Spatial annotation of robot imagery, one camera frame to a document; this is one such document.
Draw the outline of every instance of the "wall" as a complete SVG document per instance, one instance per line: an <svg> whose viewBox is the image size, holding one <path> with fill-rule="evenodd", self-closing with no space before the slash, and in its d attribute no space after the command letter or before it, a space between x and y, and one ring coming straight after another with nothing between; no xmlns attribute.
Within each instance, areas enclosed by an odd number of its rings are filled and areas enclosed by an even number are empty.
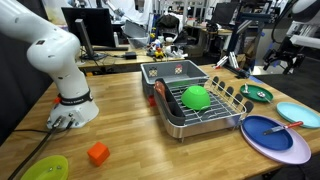
<svg viewBox="0 0 320 180"><path fill-rule="evenodd" d="M19 2L41 17L46 16L40 1ZM29 44L0 33L0 146L52 83L48 75L29 64L28 47Z"/></svg>

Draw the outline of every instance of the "blue plate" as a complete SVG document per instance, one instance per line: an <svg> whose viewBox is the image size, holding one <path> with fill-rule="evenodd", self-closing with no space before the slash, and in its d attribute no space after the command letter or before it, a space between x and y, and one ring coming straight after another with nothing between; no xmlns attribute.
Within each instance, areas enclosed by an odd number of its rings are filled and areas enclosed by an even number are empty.
<svg viewBox="0 0 320 180"><path fill-rule="evenodd" d="M297 122L302 121L302 127L319 128L320 116L308 108L298 104L281 102L277 104L278 113L287 121Z"/></svg>
<svg viewBox="0 0 320 180"><path fill-rule="evenodd" d="M278 131L268 135L263 132L279 126L275 121L264 116L248 116L243 120L242 129L246 135L255 143L276 151L283 151L291 148L293 140L287 130Z"/></svg>

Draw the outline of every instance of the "purple plate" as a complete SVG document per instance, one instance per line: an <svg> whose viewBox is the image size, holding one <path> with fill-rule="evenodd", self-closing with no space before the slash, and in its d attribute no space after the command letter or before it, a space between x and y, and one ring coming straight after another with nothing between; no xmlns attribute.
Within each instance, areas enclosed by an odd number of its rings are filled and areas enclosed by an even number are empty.
<svg viewBox="0 0 320 180"><path fill-rule="evenodd" d="M284 125L274 119L271 119L271 118L269 119L270 121L273 121L281 126ZM292 147L284 151L275 151L275 150L265 148L255 143L254 141L252 141L246 135L246 133L243 131L241 127L241 132L244 138L248 141L248 143L257 151L259 151L261 154L269 157L270 159L273 159L281 163L286 163L286 164L303 164L307 162L311 157L311 151L307 142L296 131L292 129L286 129L286 130L292 137L292 140L293 140Z"/></svg>

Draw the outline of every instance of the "red handle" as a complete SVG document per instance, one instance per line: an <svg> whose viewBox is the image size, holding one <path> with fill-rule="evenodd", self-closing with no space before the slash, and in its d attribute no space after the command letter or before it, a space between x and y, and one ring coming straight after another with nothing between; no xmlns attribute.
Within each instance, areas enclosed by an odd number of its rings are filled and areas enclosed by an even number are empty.
<svg viewBox="0 0 320 180"><path fill-rule="evenodd" d="M288 124L288 125L286 125L286 127L287 128L292 128L292 127L300 126L300 125L303 125L302 121L298 121L298 122L295 122L295 123L292 123L292 124Z"/></svg>

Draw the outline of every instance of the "light blue plate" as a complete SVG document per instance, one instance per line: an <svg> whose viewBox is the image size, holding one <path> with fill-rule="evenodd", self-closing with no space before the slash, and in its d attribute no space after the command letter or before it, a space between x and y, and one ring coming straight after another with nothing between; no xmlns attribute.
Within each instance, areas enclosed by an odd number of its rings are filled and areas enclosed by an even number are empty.
<svg viewBox="0 0 320 180"><path fill-rule="evenodd" d="M278 113L287 121L297 122L302 121L302 127L319 128L320 116L311 109L305 108L298 104L290 102L281 102L277 104Z"/></svg>

